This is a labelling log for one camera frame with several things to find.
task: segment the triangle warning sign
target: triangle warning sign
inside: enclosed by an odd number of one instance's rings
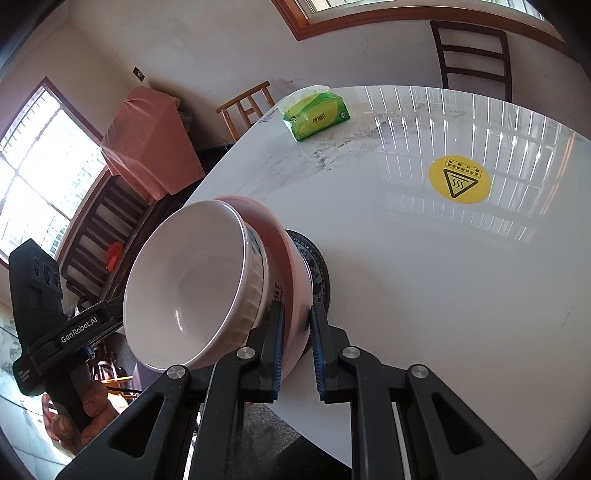
[[[458,198],[462,193],[466,193],[473,186],[478,185],[478,180],[458,173],[456,171],[443,169],[443,174],[447,180],[447,186],[449,187],[449,193],[452,198]]]

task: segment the wooden window trim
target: wooden window trim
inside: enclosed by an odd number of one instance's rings
[[[46,87],[47,90],[49,90],[59,100],[59,102],[63,105],[63,108],[68,111],[68,113],[77,121],[82,130],[84,130],[85,133],[87,133],[87,135],[91,137],[91,139],[94,140],[94,142],[97,145],[101,144],[101,142],[103,141],[103,135],[88,120],[86,120],[84,116],[82,116],[82,114],[68,101],[66,97],[63,96],[63,94],[56,88],[55,85],[53,85],[53,83],[47,77],[40,81],[39,84],[33,89],[31,94],[27,96],[25,101],[23,101],[22,105],[14,113],[13,117],[6,125],[4,131],[1,132],[0,138],[3,138],[4,135],[6,135],[8,129],[17,119],[22,109],[26,107],[27,103],[31,100],[33,95],[35,95],[35,93],[37,93],[37,91],[41,87]],[[60,246],[57,250],[56,261],[58,264],[61,264],[63,252],[67,251],[66,245],[72,242],[72,239],[74,238],[76,231],[79,228],[82,220],[86,216],[86,212],[92,205],[94,198],[96,198],[96,196],[100,193],[100,191],[103,189],[107,180],[109,180],[110,177],[111,173],[109,172],[109,169],[105,167],[103,171],[100,173],[100,175],[97,177],[95,182],[92,184],[88,192],[86,192],[86,196],[80,203],[79,207],[76,209],[76,213],[70,221],[70,225],[66,229],[64,238],[62,239]],[[0,256],[0,265],[5,267],[6,269],[9,268],[8,263],[4,260],[4,258],[2,258],[2,256]]]
[[[572,59],[574,58],[566,43],[560,38],[513,18],[481,10],[457,7],[392,7],[370,9],[319,22],[310,22],[297,0],[271,0],[271,2],[275,5],[297,41],[335,30],[377,22],[444,20],[482,25],[523,35],[543,43]]]

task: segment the metal screw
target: metal screw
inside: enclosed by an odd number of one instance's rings
[[[429,374],[429,369],[424,365],[415,365],[410,372],[417,378],[425,378]]]
[[[347,346],[343,348],[343,356],[347,358],[357,358],[359,355],[361,355],[361,352],[357,347]]]
[[[242,348],[238,349],[236,355],[238,358],[249,359],[255,356],[256,352],[254,348],[250,348],[249,346],[243,346]]]
[[[166,370],[166,374],[169,378],[177,380],[184,377],[184,368],[180,365],[173,365],[168,370]]]

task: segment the white marble table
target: white marble table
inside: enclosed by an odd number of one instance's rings
[[[423,87],[335,89],[352,119],[295,142],[270,111],[189,199],[239,194],[309,237],[329,321],[383,363],[428,365],[540,479],[591,423],[591,142],[515,105]],[[472,158],[491,193],[431,186]],[[349,409],[319,401],[311,353],[273,409],[350,465]]]

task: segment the dark wooden chair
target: dark wooden chair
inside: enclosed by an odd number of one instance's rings
[[[66,288],[79,297],[78,308],[121,295],[139,251],[156,227],[183,199],[166,195],[147,205],[120,177],[108,178],[95,192],[82,218],[72,224],[75,231],[65,245],[60,272]],[[106,269],[106,251],[114,242],[124,250],[113,272]]]
[[[439,56],[439,65],[441,67],[441,77],[443,80],[443,87],[449,88],[449,74],[464,75],[470,77],[478,77],[486,80],[493,80],[494,82],[501,82],[505,85],[506,102],[513,100],[513,83],[511,77],[511,57],[509,55],[509,42],[507,34],[502,30],[494,28],[482,27],[480,25],[472,25],[467,23],[446,22],[439,20],[431,21],[431,29],[433,30],[433,37],[435,38],[435,45],[437,47],[437,55]],[[501,52],[485,50],[482,48],[474,48],[463,45],[450,45],[441,42],[440,30],[456,30],[477,33],[480,35],[488,35],[496,37],[501,41]],[[487,57],[490,59],[499,60],[503,63],[504,74],[499,75],[491,72],[483,72],[475,69],[450,67],[446,63],[445,52],[465,53],[468,55],[475,55]]]

